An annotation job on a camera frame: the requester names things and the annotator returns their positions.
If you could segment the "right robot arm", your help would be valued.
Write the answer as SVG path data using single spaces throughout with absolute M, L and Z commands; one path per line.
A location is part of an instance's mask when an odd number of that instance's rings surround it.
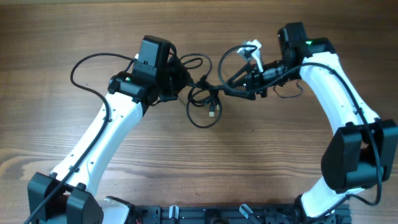
M 286 24 L 277 36 L 282 58 L 268 64 L 262 61 L 258 40 L 235 46 L 246 64 L 222 84 L 227 95 L 254 100 L 257 95 L 265 97 L 268 88 L 302 80 L 324 110 L 333 137 L 321 160 L 320 179 L 295 201 L 293 221 L 316 223 L 334 218 L 339 206 L 370 188 L 376 189 L 373 205 L 377 205 L 382 184 L 392 171 L 396 123 L 381 119 L 364 102 L 327 38 L 309 38 L 301 22 Z

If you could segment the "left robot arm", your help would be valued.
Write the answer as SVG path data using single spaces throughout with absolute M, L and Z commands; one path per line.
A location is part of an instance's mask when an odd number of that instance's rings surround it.
M 101 178 L 128 132 L 157 103 L 177 100 L 190 74 L 170 41 L 147 35 L 127 69 L 113 76 L 103 105 L 69 155 L 50 174 L 37 172 L 27 192 L 26 223 L 135 223 L 135 206 L 117 197 L 97 201 Z

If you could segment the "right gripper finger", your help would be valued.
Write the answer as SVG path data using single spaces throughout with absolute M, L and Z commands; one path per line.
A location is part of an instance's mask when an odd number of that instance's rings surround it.
M 247 63 L 227 80 L 229 86 L 243 85 L 248 74 L 252 72 L 252 65 Z
M 234 90 L 232 91 L 225 88 L 224 89 L 225 95 L 243 98 L 243 99 L 252 99 L 252 93 L 247 92 L 245 83 L 230 83 L 229 86 Z

